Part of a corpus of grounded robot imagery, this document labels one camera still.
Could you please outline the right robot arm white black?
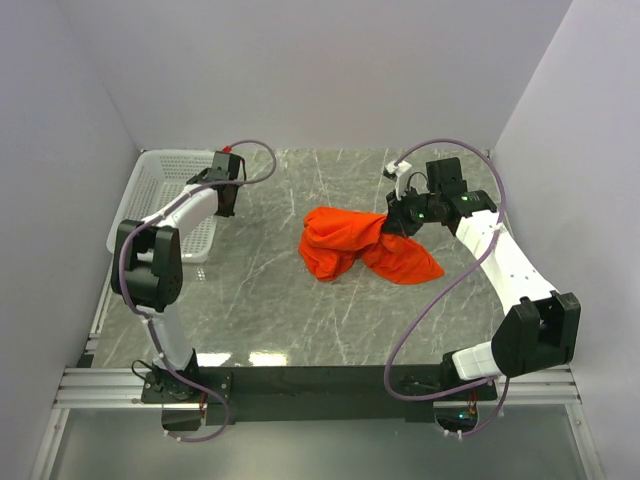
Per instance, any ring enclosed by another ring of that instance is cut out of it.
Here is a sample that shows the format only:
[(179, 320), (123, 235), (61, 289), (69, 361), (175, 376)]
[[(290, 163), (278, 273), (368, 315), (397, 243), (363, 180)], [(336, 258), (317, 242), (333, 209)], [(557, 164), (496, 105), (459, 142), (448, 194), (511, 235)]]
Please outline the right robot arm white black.
[(570, 363), (581, 314), (577, 297), (559, 293), (534, 268), (489, 194), (469, 190), (459, 158), (427, 163), (424, 193), (410, 185), (415, 173), (407, 161), (384, 167), (395, 187), (386, 197), (383, 232), (408, 239), (426, 223), (447, 227), (473, 255), (505, 314), (491, 340), (444, 355), (438, 377), (442, 393), (460, 399), (483, 379), (515, 378)]

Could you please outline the orange t-shirt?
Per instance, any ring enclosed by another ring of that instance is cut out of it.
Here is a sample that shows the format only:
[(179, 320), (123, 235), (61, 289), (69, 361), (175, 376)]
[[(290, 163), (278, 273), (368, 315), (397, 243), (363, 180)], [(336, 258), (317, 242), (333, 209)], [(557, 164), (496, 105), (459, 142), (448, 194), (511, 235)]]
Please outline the orange t-shirt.
[(321, 206), (304, 218), (298, 252), (321, 282), (336, 280), (360, 260), (373, 273), (399, 285), (416, 285), (445, 275), (419, 243), (382, 231), (384, 214)]

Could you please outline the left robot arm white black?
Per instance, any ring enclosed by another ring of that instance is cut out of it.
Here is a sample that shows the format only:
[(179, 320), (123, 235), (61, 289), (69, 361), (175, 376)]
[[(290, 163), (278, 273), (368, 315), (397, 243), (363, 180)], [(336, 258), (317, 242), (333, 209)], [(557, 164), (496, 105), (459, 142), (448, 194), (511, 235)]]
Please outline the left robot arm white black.
[(152, 386), (179, 402), (193, 399), (200, 388), (197, 355), (178, 310), (182, 241), (208, 218), (233, 216), (238, 190), (248, 183), (245, 160), (227, 146), (210, 154), (208, 165), (156, 211), (138, 220), (124, 218), (115, 227), (111, 289), (139, 318), (153, 345)]

